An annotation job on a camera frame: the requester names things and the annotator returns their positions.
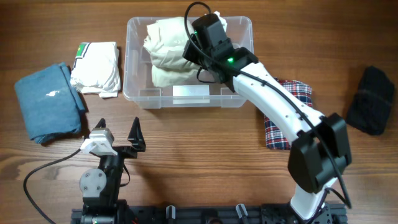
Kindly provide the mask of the white cloth green patch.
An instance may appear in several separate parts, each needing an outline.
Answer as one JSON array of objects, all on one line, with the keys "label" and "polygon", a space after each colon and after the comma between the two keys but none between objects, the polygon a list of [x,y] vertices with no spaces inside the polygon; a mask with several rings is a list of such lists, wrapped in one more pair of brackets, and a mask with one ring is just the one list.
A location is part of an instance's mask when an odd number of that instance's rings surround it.
[{"label": "white cloth green patch", "polygon": [[115,42],[82,42],[72,67],[70,84],[82,94],[115,98],[121,89],[119,49]]}]

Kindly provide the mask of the black cloth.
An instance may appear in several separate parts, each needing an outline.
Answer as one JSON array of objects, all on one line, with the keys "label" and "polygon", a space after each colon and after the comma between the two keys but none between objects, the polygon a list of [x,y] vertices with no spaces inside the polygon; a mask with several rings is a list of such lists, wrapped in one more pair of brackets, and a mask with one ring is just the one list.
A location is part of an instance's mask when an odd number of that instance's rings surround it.
[{"label": "black cloth", "polygon": [[346,115],[346,123],[371,136],[381,135],[392,110],[395,86],[380,69],[367,67]]}]

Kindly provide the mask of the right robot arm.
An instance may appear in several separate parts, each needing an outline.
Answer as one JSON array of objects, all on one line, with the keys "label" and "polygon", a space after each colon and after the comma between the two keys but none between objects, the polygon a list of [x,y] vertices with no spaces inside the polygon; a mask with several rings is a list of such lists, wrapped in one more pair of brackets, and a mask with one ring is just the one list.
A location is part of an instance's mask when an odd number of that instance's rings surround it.
[{"label": "right robot arm", "polygon": [[251,51],[234,48],[216,14],[210,12],[191,26],[187,21],[183,25],[188,38],[183,57],[253,103],[287,138],[288,170],[296,183],[289,221],[313,223],[335,182],[343,191],[338,197],[350,207],[342,178],[352,162],[344,119],[336,113],[324,116],[307,106],[280,85]]}]

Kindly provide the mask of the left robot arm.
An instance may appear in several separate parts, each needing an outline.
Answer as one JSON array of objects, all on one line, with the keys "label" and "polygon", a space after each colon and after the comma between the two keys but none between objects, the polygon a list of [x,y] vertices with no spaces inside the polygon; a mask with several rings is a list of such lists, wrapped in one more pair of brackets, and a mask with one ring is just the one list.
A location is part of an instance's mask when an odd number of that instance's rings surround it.
[{"label": "left robot arm", "polygon": [[118,199],[120,188],[125,186],[121,182],[127,171],[124,161],[135,159],[138,152],[146,150],[139,118],[134,119],[127,140],[129,146],[113,146],[114,136],[105,119],[101,119],[83,141],[80,150],[99,157],[99,166],[80,178],[83,208],[73,211],[72,223],[139,223],[127,201]]}]

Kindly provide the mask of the cream cloth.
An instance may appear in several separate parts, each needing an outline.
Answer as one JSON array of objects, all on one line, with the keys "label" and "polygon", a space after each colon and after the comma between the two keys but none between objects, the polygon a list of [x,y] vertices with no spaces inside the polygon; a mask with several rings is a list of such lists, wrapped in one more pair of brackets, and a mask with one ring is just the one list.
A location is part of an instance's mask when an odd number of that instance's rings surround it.
[{"label": "cream cloth", "polygon": [[179,85],[197,73],[199,66],[183,58],[187,41],[183,17],[160,19],[147,26],[143,46],[150,54],[155,87]]}]

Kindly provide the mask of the red blue plaid cloth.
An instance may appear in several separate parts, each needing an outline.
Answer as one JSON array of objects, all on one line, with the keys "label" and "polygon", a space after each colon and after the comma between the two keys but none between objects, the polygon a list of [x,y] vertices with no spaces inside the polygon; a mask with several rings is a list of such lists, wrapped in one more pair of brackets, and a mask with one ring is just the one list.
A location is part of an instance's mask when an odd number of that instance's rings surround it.
[{"label": "red blue plaid cloth", "polygon": [[[311,95],[312,88],[308,84],[297,80],[277,79],[289,93],[298,98],[309,107],[313,107]],[[264,117],[265,144],[269,149],[290,150],[291,146],[282,131],[267,117]]]}]

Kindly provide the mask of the clear plastic storage container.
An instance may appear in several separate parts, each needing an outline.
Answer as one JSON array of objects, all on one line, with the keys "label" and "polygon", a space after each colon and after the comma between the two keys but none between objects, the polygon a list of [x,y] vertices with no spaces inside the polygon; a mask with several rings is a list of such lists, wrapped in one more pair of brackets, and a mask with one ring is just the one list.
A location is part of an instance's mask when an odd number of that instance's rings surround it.
[{"label": "clear plastic storage container", "polygon": [[173,96],[173,86],[157,88],[152,82],[150,54],[144,48],[147,26],[157,17],[133,17],[127,23],[126,52],[123,78],[125,99],[135,102],[142,109],[171,107],[222,107],[239,108],[246,100],[233,93],[224,84],[199,82],[191,77],[179,85],[208,85],[209,96]]}]

